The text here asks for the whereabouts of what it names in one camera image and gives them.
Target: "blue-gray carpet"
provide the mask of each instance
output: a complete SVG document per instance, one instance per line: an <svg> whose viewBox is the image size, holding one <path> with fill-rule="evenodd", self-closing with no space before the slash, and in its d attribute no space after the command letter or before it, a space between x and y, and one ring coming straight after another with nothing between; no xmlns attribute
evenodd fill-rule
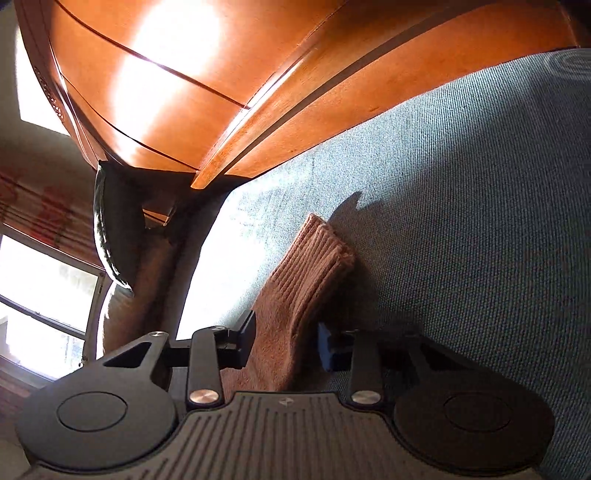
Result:
<svg viewBox="0 0 591 480"><path fill-rule="evenodd" d="M178 338L252 304L309 212L356 249L346 321L424 333L538 392L541 466L591 469L591 50L468 75L236 189Z"/></svg>

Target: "brown sock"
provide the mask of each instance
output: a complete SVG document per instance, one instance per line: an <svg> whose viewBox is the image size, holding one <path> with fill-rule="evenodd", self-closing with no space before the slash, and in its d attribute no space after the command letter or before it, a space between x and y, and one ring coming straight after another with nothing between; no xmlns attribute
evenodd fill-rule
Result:
<svg viewBox="0 0 591 480"><path fill-rule="evenodd" d="M333 229L316 215L308 215L256 298L256 339L246 367L222 371L226 401L237 390L288 388L311 321L354 262L352 249Z"/></svg>

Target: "metal screw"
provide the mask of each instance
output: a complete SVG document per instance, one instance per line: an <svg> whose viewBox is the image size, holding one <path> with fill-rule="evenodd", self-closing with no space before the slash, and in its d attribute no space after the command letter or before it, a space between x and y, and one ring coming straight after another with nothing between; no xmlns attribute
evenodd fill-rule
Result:
<svg viewBox="0 0 591 480"><path fill-rule="evenodd" d="M359 405L375 405L381 399L382 396L373 390L358 390L351 395L351 400Z"/></svg>
<svg viewBox="0 0 591 480"><path fill-rule="evenodd" d="M217 402L220 398L219 393L215 390L204 388L202 390L195 390L189 394L189 400L198 405L207 405Z"/></svg>

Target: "window frame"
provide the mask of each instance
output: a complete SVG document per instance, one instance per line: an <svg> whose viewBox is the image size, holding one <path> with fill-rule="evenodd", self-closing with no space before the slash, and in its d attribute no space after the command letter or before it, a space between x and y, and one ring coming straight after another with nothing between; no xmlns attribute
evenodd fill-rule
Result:
<svg viewBox="0 0 591 480"><path fill-rule="evenodd" d="M82 332L78 329L75 329L74 327L60 323L59 321L52 318L45 317L37 312L29 310L25 306L20 305L9 298L4 297L3 295L0 295L0 303L17 310L18 312L21 312L32 319L37 320L38 322L44 323L49 327L52 327L68 335L72 335L73 337L80 340L84 340L84 347L82 348L82 365L85 365L89 361L96 360L96 341L99 330L100 310L102 308L103 302L105 301L109 287L111 286L111 278L109 278L105 270L102 268L95 267L94 265L90 265L86 262L78 260L77 258L71 257L70 255L67 255L55 248L42 244L40 241L35 240L34 238L25 235L24 233L21 233L14 228L9 227L8 225L0 224L0 247L2 246L2 239L4 236L7 236L29 248L32 248L33 250L41 252L42 254L59 260L60 262L63 262L71 267L78 268L97 276L95 291L90 304L90 312L86 322L86 332ZM46 385L47 383L51 383L53 381L41 374L32 372L26 367L17 365L2 356L0 356L0 369L33 387Z"/></svg>

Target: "round black pad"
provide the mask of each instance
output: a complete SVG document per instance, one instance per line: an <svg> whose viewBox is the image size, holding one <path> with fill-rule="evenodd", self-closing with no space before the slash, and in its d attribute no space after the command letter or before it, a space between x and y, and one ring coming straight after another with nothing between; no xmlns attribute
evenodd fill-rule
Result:
<svg viewBox="0 0 591 480"><path fill-rule="evenodd" d="M17 423L24 449L76 471L114 468L152 452L176 427L176 410L137 370L91 364L35 392Z"/></svg>
<svg viewBox="0 0 591 480"><path fill-rule="evenodd" d="M538 395L483 371L434 373L397 401L394 424L419 457L468 475L536 465L554 431Z"/></svg>
<svg viewBox="0 0 591 480"><path fill-rule="evenodd" d="M126 411L127 403L117 395L86 392L74 395L62 403L57 409L57 417L69 429L98 432L117 425Z"/></svg>

